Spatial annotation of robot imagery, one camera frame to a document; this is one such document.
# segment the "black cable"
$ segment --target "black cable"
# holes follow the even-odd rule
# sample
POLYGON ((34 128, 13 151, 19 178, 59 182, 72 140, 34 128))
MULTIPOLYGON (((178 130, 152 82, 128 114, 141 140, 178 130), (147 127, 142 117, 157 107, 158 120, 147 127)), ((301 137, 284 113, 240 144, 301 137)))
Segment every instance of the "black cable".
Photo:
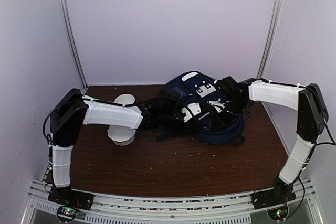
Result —
POLYGON ((43 136, 44 136, 44 138, 45 138, 47 141, 49 141, 48 136, 47 136, 47 134, 46 134, 46 124, 47 124, 47 121, 48 121, 49 117, 50 117, 56 110, 62 108, 62 107, 65 106, 65 105, 71 104, 71 103, 80 102, 80 101, 87 101, 87 100, 89 100, 89 99, 72 100, 72 101, 68 101, 68 102, 59 104, 59 105, 57 105, 56 107, 54 107, 54 108, 48 113, 48 115, 46 116, 46 118, 45 118, 44 121, 43 121, 42 132, 43 132, 43 136))
POLYGON ((332 135, 331 135, 331 133, 330 133, 330 130, 329 130, 327 121, 326 121, 326 119, 325 119, 324 117, 323 117, 323 122, 324 122, 324 125, 326 126, 325 129, 327 130, 327 133, 328 133, 328 135, 329 135, 330 140, 332 141, 332 143, 333 143, 334 145, 336 145, 336 142, 335 142, 334 138, 332 137, 332 135))
POLYGON ((72 209, 72 210, 74 210, 72 207, 68 207, 68 206, 60 206, 59 208, 57 208, 57 211, 56 211, 56 217, 57 217, 57 219, 59 220, 59 221, 61 221, 61 222, 63 222, 63 223, 69 223, 69 222, 72 222, 76 217, 77 217, 77 215, 78 215, 78 211, 77 210, 74 210, 74 211, 76 211, 76 215, 75 216, 72 216, 71 217, 71 219, 69 219, 69 220, 61 220, 59 217, 58 217, 58 214, 59 213, 61 213, 62 211, 62 208, 70 208, 70 209, 72 209))
POLYGON ((60 194, 58 193, 58 191, 57 191, 57 189, 56 189, 56 185, 55 185, 55 183, 54 183, 54 178, 51 176, 51 183, 53 184, 52 186, 52 190, 57 194, 57 196, 59 197, 59 199, 60 200, 62 200, 62 202, 63 203, 66 203, 66 206, 69 206, 70 204, 72 204, 72 202, 71 203, 69 203, 68 201, 66 201, 66 200, 64 200, 61 196, 60 196, 60 194))
POLYGON ((248 117, 246 119, 244 119, 244 122, 246 122, 250 117, 251 117, 252 114, 248 115, 248 117))
POLYGON ((295 209, 289 216, 287 216, 287 217, 285 218, 285 220, 288 220, 290 217, 292 217, 292 216, 299 210, 300 206, 301 206, 302 203, 303 203, 303 200, 305 199, 306 189, 305 189, 304 184, 303 184, 303 182, 301 181, 300 177, 298 178, 298 180, 300 181, 300 183, 301 183, 301 185, 302 185, 302 189, 303 189, 302 199, 301 199, 299 205, 296 207, 296 209, 295 209))
POLYGON ((261 189, 257 188, 257 189, 255 189, 254 192, 253 192, 253 197, 255 196, 256 191, 260 191, 261 193, 263 192, 261 189))
POLYGON ((46 183, 46 184, 44 185, 44 190, 45 190, 46 192, 48 192, 48 193, 51 193, 51 191, 48 191, 46 187, 47 187, 47 185, 50 185, 50 184, 52 184, 52 182, 46 183))
POLYGON ((318 143, 316 146, 320 146, 320 145, 323 145, 323 144, 329 144, 329 145, 335 146, 334 143, 328 143, 328 142, 318 143))

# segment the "wooden table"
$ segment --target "wooden table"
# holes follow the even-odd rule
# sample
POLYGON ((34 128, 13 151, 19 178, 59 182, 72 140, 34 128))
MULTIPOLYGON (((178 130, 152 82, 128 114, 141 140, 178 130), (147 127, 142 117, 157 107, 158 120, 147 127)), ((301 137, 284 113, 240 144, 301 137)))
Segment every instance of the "wooden table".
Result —
MULTIPOLYGON (((132 93, 137 101, 161 86, 90 87, 88 95, 113 101, 132 93)), ((116 146, 106 125, 83 125, 73 149, 75 189, 130 196, 183 197, 230 194, 272 186, 287 160, 284 147, 261 103, 250 108, 246 143, 213 146, 192 137, 157 142, 163 130, 138 132, 128 146, 116 146)))

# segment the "lavender wall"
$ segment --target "lavender wall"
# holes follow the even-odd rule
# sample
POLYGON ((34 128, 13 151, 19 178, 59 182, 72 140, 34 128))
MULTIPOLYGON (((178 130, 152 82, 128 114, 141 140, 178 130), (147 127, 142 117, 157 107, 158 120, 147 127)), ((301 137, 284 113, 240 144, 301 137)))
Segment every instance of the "lavender wall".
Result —
POLYGON ((68 0, 89 84, 257 74, 274 0, 68 0))
MULTIPOLYGON (((327 104, 329 125, 336 137, 336 1, 285 0, 267 78, 287 82, 318 83, 327 104)), ((269 106, 285 144, 295 142, 297 114, 269 106)), ((320 142, 329 141, 323 134, 320 142)), ((336 148, 322 145, 313 155, 304 177, 310 177, 322 204, 326 223, 335 223, 336 148)))
POLYGON ((13 224, 47 167, 43 119, 80 82, 59 0, 0 0, 0 17, 0 222, 13 224))

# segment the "black mounting plate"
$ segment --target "black mounting plate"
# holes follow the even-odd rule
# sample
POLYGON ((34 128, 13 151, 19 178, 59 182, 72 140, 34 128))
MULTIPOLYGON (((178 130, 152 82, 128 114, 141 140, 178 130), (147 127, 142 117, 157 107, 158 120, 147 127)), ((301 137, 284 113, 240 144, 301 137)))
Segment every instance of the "black mounting plate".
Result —
MULTIPOLYGON (((71 190, 71 192, 73 193, 73 198, 76 199, 76 200, 78 199, 78 201, 79 201, 79 209, 83 209, 83 210, 90 210, 91 209, 91 205, 92 205, 92 202, 93 202, 93 194, 83 193, 81 191, 74 191, 74 190, 71 190)), ((51 201, 51 202, 55 202, 57 204, 64 205, 63 200, 61 200, 58 197, 58 195, 54 192, 53 188, 51 188, 51 190, 50 190, 48 200, 51 201)), ((70 203, 68 206, 76 208, 77 201, 74 201, 74 202, 70 203)))
MULTIPOLYGON (((276 205, 281 205, 285 203, 285 199, 275 199, 274 198, 274 190, 264 190, 264 191, 257 191, 254 192, 252 195, 252 203, 254 206, 254 209, 260 209, 260 208, 268 208, 276 205)), ((288 201, 292 201, 296 199, 295 193, 289 193, 287 195, 288 201)))

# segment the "backpack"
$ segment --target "backpack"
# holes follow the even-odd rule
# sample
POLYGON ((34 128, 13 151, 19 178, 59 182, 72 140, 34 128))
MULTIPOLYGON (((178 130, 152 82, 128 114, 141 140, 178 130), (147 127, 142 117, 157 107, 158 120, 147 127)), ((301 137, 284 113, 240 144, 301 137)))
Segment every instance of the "backpack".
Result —
MULTIPOLYGON (((207 103, 208 101, 220 101, 224 103, 228 99, 217 89, 216 80, 197 71, 186 72, 169 81, 165 88, 176 91, 180 94, 180 99, 187 106, 190 103, 207 103)), ((207 111, 197 115, 199 124, 189 130, 187 135, 191 135, 203 142, 222 145, 231 143, 242 145, 245 138, 241 136, 245 123, 243 116, 237 119, 222 131, 213 132, 213 117, 207 111)))

